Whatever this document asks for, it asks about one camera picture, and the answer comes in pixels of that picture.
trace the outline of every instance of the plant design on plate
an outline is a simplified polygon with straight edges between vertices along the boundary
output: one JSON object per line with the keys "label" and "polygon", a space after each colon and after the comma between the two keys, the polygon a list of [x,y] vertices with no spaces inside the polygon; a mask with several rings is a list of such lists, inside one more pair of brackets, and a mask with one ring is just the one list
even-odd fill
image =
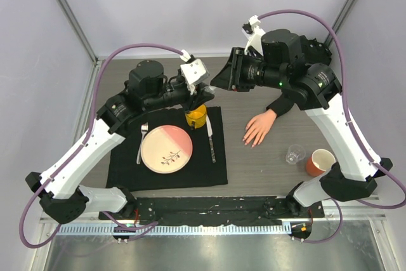
{"label": "plant design on plate", "polygon": [[180,150],[178,150],[177,152],[169,152],[169,156],[167,157],[162,157],[164,159],[164,161],[161,162],[162,165],[169,165],[171,162],[175,162],[175,160],[179,159]]}

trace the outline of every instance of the tabletop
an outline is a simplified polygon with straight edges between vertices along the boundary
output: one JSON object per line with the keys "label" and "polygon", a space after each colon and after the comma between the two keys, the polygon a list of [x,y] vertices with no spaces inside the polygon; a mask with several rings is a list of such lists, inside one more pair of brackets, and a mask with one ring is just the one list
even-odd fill
{"label": "tabletop", "polygon": [[[100,108],[111,96],[124,88],[129,71],[142,60],[114,60],[107,67],[101,80],[97,99]],[[176,75],[183,63],[177,58],[157,59],[164,66],[169,77]],[[202,58],[211,76],[209,83],[224,66],[225,57]],[[176,188],[133,192],[143,197],[173,196],[249,196],[249,195],[287,195],[299,182],[309,180],[305,162],[316,149],[328,149],[329,144],[304,112],[297,106],[279,117],[263,143],[253,149],[242,141],[248,121],[265,111],[265,107],[280,96],[280,91],[272,88],[255,87],[249,93],[237,93],[216,89],[214,100],[206,103],[220,106],[223,116],[228,185],[199,188]],[[287,149],[292,144],[300,144],[306,150],[306,158],[296,165],[285,161]],[[89,187],[105,187],[110,154],[106,155],[81,184]]]}

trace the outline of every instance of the fork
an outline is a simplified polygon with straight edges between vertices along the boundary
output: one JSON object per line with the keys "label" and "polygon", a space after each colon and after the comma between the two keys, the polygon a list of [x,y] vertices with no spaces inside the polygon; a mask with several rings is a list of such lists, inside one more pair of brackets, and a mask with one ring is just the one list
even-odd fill
{"label": "fork", "polygon": [[140,143],[140,147],[138,149],[138,155],[137,155],[137,164],[141,163],[141,144],[142,141],[144,140],[144,136],[148,133],[148,122],[146,122],[145,124],[141,125],[141,143]]}

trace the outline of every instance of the pink and white plate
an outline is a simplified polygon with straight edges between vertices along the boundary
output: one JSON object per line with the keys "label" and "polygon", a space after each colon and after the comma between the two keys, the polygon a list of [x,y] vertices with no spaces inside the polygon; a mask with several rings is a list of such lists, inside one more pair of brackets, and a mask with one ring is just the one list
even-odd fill
{"label": "pink and white plate", "polygon": [[141,158],[147,168],[160,174],[180,170],[192,156],[192,139],[183,129],[163,125],[151,130],[141,144]]}

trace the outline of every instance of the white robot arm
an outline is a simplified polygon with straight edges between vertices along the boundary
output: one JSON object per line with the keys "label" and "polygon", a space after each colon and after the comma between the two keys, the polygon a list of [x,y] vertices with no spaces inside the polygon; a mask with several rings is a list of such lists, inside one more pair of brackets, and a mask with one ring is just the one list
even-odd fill
{"label": "white robot arm", "polygon": [[[203,83],[209,76],[203,62],[184,50],[181,58],[186,63],[169,81],[159,62],[141,62],[129,73],[125,89],[109,98],[97,112],[86,144],[83,145],[88,132],[49,169],[28,175],[26,181],[33,192],[51,180],[39,195],[45,213],[60,224],[88,212],[109,211],[116,218],[132,217],[136,200],[126,189],[90,188],[80,183],[103,156],[125,140],[131,124],[147,120],[147,112],[179,104],[187,112],[214,98],[212,87]],[[81,145],[83,147],[76,156],[55,176],[61,164],[69,160]]]}
{"label": "white robot arm", "polygon": [[354,139],[344,116],[341,84],[329,67],[328,48],[305,36],[285,29],[265,32],[257,16],[243,25],[248,42],[245,48],[232,48],[224,69],[211,85],[226,90],[248,92],[255,86],[278,88],[313,120],[337,157],[329,171],[300,183],[289,193],[294,202],[292,213],[333,198],[339,201],[361,199],[376,188],[375,178],[382,175],[372,163],[389,170],[392,163],[380,158],[359,130],[363,145],[374,159],[370,162]]}

